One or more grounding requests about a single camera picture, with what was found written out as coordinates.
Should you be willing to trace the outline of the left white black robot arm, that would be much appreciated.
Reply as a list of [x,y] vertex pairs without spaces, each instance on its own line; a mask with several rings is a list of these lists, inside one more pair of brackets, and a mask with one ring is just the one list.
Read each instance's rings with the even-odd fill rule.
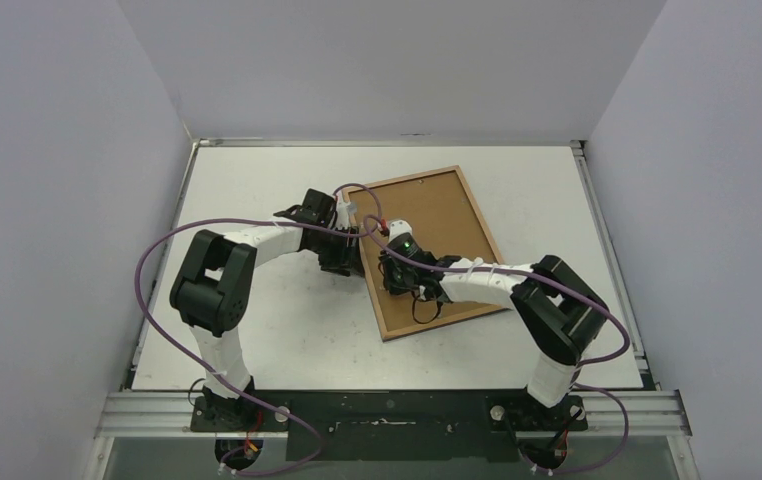
[[170,291],[170,304],[194,336],[206,363],[203,415],[227,428],[248,428],[260,407],[243,358],[238,327],[249,304],[257,267],[282,255],[309,251],[322,271],[361,276],[355,207],[340,195],[310,189],[304,199],[267,221],[230,234],[197,232]]

